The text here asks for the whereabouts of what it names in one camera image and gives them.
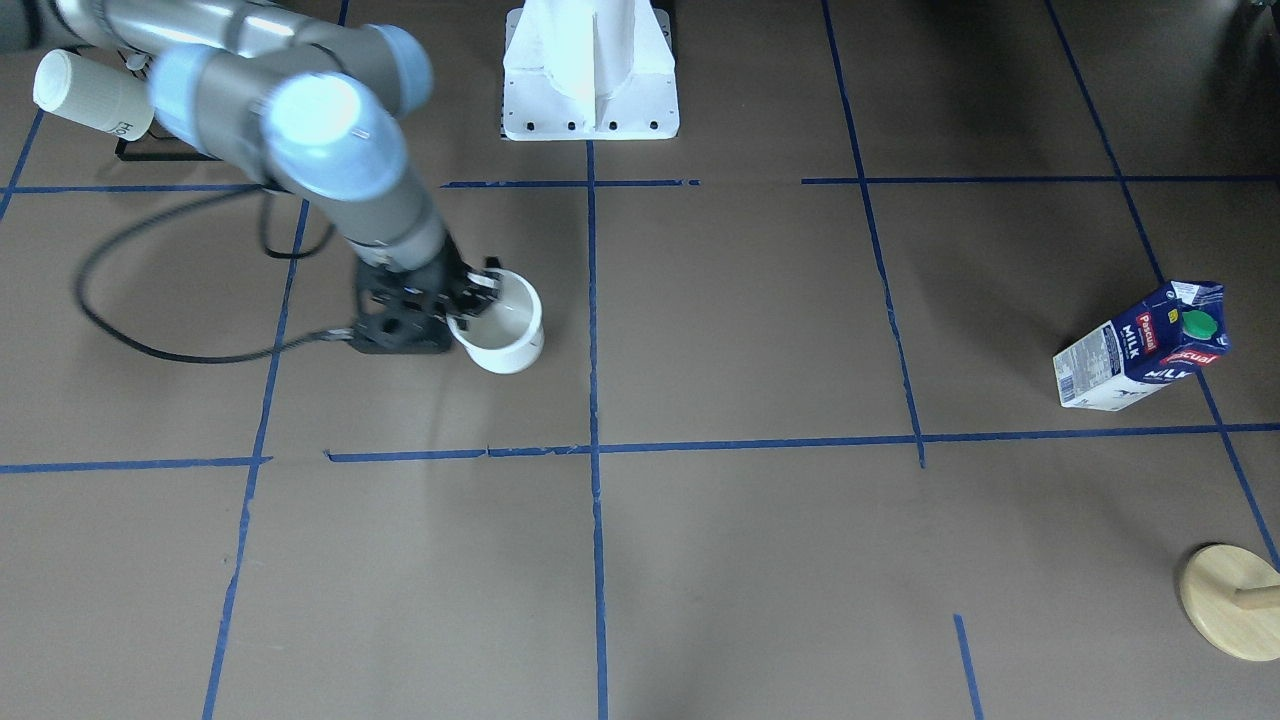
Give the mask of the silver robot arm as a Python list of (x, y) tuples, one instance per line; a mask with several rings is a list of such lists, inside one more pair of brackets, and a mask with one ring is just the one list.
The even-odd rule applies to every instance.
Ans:
[(410, 164), (399, 119), (426, 102), (433, 69), (402, 28), (270, 1), (5, 1), (3, 51), (42, 53), (33, 97), (47, 113), (124, 142), (160, 124), (255, 190), (319, 208), (374, 307), (303, 343), (443, 354), (500, 297), (498, 263), (463, 261)]

